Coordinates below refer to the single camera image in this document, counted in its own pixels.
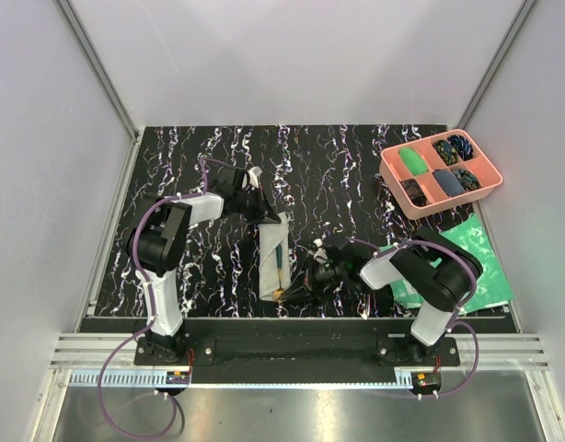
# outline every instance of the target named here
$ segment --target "green sponge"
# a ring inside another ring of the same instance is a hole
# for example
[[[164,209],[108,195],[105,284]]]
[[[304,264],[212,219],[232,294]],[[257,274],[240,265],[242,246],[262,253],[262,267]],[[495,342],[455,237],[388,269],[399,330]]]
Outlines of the green sponge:
[[[405,164],[405,167],[409,169],[409,172],[411,172],[411,175],[414,177],[428,171],[426,162],[415,150],[410,149],[409,147],[403,147],[402,149],[399,149],[399,156],[401,157],[403,164]]]

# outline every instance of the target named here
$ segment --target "pink compartment organizer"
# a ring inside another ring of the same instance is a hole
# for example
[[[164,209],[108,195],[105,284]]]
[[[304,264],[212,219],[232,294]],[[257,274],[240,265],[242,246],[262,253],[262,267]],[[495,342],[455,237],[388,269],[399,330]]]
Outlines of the pink compartment organizer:
[[[461,157],[457,156],[456,164],[446,166],[434,149],[433,144],[438,140],[446,140],[451,135],[462,135],[470,141],[473,145],[473,157],[467,161],[463,161]],[[426,162],[429,171],[415,177],[412,176],[399,156],[399,150],[403,147],[409,147],[415,150]],[[481,188],[472,192],[465,192],[455,197],[449,197],[444,193],[442,187],[440,187],[440,184],[438,184],[438,181],[436,181],[432,175],[432,172],[439,169],[466,169],[477,177]],[[461,204],[480,200],[489,195],[495,187],[503,182],[502,175],[491,164],[481,149],[479,149],[477,143],[475,143],[465,131],[460,129],[384,149],[381,153],[381,176],[386,181],[390,191],[401,206],[401,210],[403,210],[403,213],[409,219],[422,218],[442,212],[443,210],[452,209]],[[401,182],[410,179],[414,179],[420,185],[428,200],[427,205],[418,207],[409,199],[401,186]]]

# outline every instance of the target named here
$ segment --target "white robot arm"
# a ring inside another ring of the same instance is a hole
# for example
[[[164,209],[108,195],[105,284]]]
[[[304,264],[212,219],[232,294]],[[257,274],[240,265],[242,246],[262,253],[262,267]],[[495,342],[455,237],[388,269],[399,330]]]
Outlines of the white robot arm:
[[[176,268],[184,253],[189,228],[233,213],[242,214],[250,224],[281,223],[259,185],[260,174],[260,168],[223,168],[209,186],[210,192],[163,204],[148,218],[139,237],[137,254],[149,281],[139,271],[136,275],[144,286],[148,325],[154,320],[145,339],[167,356],[178,358],[185,350]],[[138,204],[125,244],[130,257],[140,220],[159,199],[157,195],[146,195]],[[152,286],[153,299],[147,285]],[[156,311],[155,318],[151,317],[153,310]]]
[[[362,293],[406,280],[423,298],[410,334],[423,347],[434,346],[482,274],[479,260],[430,229],[372,258],[373,245],[364,244],[338,234],[326,237],[306,261],[303,277],[295,278],[297,284],[283,294],[281,302],[323,298],[322,288],[340,281]]]

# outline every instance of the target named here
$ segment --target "white wall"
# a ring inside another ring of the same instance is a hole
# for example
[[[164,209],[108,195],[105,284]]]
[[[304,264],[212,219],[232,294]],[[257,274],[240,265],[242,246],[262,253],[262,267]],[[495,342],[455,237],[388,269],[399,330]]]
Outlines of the white wall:
[[[503,174],[483,207],[565,410],[565,0],[536,7],[468,130]]]
[[[0,1],[0,441],[26,440],[128,139],[53,1]]]
[[[521,0],[73,0],[136,124],[457,123]]]

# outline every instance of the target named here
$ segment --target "brush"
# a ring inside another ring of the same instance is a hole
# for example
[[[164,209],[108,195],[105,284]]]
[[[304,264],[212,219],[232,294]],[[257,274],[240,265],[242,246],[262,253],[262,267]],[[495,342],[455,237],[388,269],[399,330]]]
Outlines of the brush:
[[[284,293],[283,289],[283,245],[279,244],[276,246],[276,268],[278,269],[279,274],[279,288],[274,290],[274,294],[272,298],[274,301],[277,301],[281,298]]]

